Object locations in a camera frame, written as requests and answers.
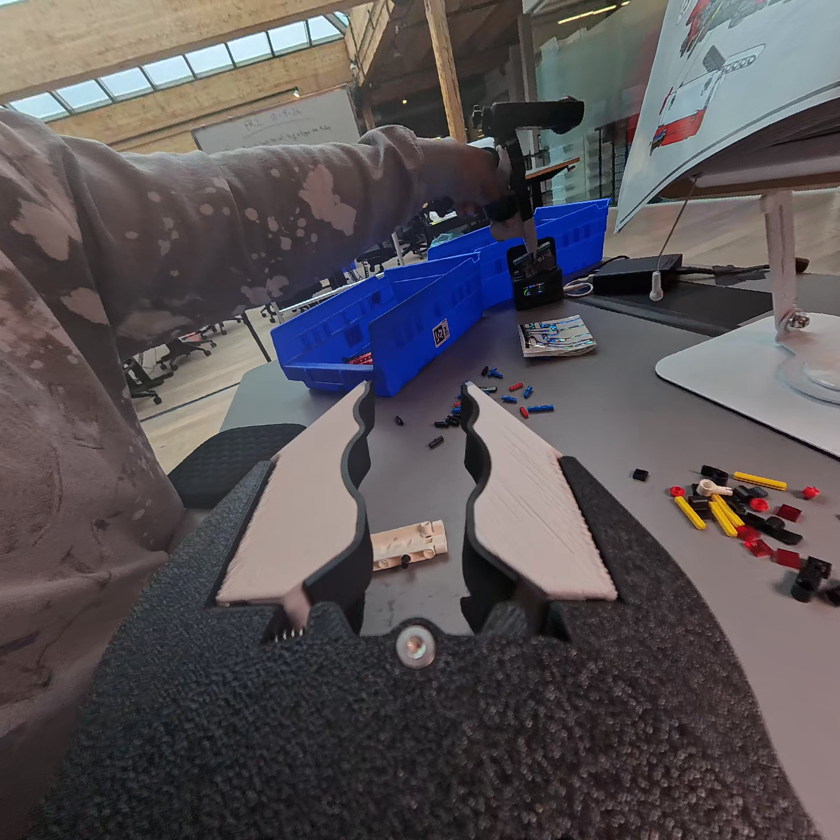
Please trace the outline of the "person's left hand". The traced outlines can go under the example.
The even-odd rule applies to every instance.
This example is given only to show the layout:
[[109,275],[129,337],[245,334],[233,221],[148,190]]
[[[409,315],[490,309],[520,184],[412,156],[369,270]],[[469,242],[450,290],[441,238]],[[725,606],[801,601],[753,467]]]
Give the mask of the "person's left hand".
[[509,172],[491,148],[457,143],[451,153],[447,195],[459,214],[472,214],[508,193]]

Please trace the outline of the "black battery charger case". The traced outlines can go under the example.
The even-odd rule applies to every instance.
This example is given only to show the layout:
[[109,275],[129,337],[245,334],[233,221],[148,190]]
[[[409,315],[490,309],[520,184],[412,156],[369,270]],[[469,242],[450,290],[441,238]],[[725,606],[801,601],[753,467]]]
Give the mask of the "black battery charger case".
[[523,276],[515,271],[514,261],[525,253],[525,245],[515,245],[507,252],[507,267],[511,279],[512,299],[517,311],[539,308],[564,297],[563,270],[559,264],[554,238],[549,237],[550,258],[543,265],[544,271]]

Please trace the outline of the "white stand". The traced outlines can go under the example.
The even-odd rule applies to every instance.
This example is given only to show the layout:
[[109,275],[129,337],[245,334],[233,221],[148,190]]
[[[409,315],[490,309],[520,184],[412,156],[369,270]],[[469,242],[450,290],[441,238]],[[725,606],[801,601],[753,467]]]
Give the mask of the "white stand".
[[772,316],[657,362],[665,382],[839,456],[839,317],[797,300],[792,189],[761,195]]

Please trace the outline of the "holographic sticker booklet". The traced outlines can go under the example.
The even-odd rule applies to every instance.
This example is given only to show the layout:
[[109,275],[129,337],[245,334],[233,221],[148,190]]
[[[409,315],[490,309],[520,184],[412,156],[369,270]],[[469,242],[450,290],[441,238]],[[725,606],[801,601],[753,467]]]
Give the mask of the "holographic sticker booklet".
[[518,326],[525,359],[570,358],[595,350],[596,341],[580,315]]

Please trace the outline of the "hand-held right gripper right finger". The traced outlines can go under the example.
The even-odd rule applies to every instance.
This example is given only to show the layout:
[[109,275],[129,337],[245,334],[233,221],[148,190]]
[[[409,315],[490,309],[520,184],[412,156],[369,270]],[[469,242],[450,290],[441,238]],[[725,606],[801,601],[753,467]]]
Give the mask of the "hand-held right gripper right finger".
[[463,572],[483,603],[523,583],[546,602],[615,602],[618,591],[561,465],[561,453],[494,402],[461,386],[466,503]]

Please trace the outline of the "black office chair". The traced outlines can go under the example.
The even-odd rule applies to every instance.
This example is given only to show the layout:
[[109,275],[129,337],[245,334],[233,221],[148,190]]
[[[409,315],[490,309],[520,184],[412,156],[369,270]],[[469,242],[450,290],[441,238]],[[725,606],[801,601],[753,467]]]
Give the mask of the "black office chair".
[[128,385],[129,395],[133,400],[151,399],[156,406],[162,404],[157,389],[172,376],[171,373],[164,373],[162,376],[156,377],[151,376],[146,373],[142,364],[134,358],[123,362],[122,370]]
[[169,374],[178,371],[183,361],[190,359],[194,354],[209,357],[217,347],[214,340],[217,334],[218,324],[211,323],[195,332],[175,338],[164,346],[165,352],[155,360],[154,365]]

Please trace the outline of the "scattered small connector pins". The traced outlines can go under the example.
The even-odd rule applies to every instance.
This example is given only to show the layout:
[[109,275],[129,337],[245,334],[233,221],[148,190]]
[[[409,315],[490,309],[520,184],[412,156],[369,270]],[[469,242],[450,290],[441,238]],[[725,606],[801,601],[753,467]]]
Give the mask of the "scattered small connector pins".
[[[498,370],[497,367],[488,365],[484,366],[481,369],[480,376],[492,380],[500,380],[503,378],[503,374]],[[517,406],[519,414],[523,419],[529,419],[530,416],[534,414],[553,413],[555,411],[555,406],[552,403],[531,404],[529,406],[527,402],[532,396],[533,389],[531,385],[525,386],[525,384],[523,384],[522,382],[515,382],[512,385],[509,385],[507,387],[507,390],[504,392],[499,392],[498,385],[479,385],[479,390],[488,396],[497,396],[500,402],[503,404]],[[434,421],[433,427],[436,429],[460,427],[462,420],[462,402],[463,401],[461,397],[457,397],[453,403],[451,412],[445,418]],[[393,423],[398,427],[405,426],[405,421],[398,415],[394,415]],[[432,442],[428,446],[429,448],[435,448],[441,445],[443,442],[443,436],[438,435],[432,440]]]

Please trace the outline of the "black desk mat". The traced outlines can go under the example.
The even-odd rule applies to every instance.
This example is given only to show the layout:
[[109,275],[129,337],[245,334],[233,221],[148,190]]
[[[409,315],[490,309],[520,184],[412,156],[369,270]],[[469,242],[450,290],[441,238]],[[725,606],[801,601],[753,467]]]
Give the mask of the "black desk mat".
[[630,294],[585,297],[580,303],[714,338],[769,317],[773,309],[771,291],[768,278],[725,285],[681,280],[665,290],[662,301]]

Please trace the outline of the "black angled connector piece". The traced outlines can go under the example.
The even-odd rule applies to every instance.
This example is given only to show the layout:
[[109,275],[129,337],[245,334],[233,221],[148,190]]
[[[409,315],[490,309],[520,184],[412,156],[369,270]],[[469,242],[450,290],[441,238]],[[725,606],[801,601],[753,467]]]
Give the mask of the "black angled connector piece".
[[801,564],[791,586],[791,597],[800,603],[809,603],[816,596],[823,582],[833,570],[833,565],[809,555]]

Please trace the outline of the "blue plastic bin with tag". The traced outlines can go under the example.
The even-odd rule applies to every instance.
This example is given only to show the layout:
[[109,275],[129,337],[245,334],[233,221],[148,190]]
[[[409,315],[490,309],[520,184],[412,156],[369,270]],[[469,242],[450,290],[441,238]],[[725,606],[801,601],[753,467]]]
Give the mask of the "blue plastic bin with tag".
[[[344,394],[365,381],[395,396],[483,312],[479,258],[462,255],[387,269],[273,328],[290,381]],[[373,365],[343,364],[372,353]]]

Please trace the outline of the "long black beam piece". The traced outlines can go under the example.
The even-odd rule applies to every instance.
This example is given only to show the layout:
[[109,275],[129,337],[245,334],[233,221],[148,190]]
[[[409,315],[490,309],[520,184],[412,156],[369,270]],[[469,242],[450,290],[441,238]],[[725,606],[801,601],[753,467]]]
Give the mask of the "long black beam piece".
[[762,518],[754,513],[746,512],[742,519],[746,525],[785,545],[796,546],[803,540],[801,534],[786,528],[784,520],[779,517]]

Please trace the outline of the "grey desk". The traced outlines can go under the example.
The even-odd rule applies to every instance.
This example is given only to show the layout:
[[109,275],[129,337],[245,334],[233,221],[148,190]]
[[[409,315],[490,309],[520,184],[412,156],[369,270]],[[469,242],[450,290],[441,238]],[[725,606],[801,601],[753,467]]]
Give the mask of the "grey desk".
[[[838,838],[838,608],[820,597],[791,598],[790,570],[753,557],[713,522],[693,528],[668,489],[698,478],[703,465],[817,487],[801,504],[800,551],[833,564],[838,580],[838,461],[767,427],[680,390],[655,373],[664,357],[700,343],[693,332],[590,308],[579,302],[525,319],[580,313],[595,351],[568,360],[522,358],[521,314],[501,305],[433,360],[396,397],[376,399],[369,436],[371,470],[362,483],[369,523],[381,532],[422,520],[444,521],[449,556],[418,570],[377,574],[366,598],[366,634],[425,616],[452,634],[467,634],[459,608],[466,594],[460,566],[465,505],[474,482],[464,465],[466,436],[444,430],[428,443],[462,382],[485,366],[503,373],[501,390],[531,384],[553,413],[523,421],[563,455],[571,455],[667,550],[707,601],[728,635],[759,702],[766,728],[796,793],[824,838]],[[405,421],[393,423],[394,415]],[[647,469],[648,482],[632,479]]]

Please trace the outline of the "black power adapter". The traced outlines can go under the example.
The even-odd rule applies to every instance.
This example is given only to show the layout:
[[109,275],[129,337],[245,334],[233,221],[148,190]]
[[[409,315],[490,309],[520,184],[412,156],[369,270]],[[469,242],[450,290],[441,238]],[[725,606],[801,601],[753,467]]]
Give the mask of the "black power adapter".
[[658,270],[660,285],[665,291],[679,282],[683,259],[681,254],[616,257],[595,267],[588,282],[595,296],[648,295],[653,288],[653,274]]

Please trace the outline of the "person's left forearm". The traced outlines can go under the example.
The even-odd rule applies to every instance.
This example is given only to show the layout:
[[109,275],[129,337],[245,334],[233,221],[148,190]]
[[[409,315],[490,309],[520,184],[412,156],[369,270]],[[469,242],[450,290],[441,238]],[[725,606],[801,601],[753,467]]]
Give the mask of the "person's left forearm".
[[227,188],[212,245],[238,283],[234,309],[288,298],[348,266],[428,203],[448,197],[454,139],[401,125],[357,143],[262,146],[210,154]]

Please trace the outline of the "person's grey sweatshirt torso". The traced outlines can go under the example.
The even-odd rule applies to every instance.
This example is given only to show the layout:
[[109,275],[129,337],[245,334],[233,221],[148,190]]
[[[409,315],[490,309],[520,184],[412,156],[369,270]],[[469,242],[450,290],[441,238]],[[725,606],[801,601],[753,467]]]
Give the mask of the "person's grey sweatshirt torso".
[[122,362],[212,317],[234,221],[201,157],[129,157],[2,110],[2,838],[49,784],[182,503]]

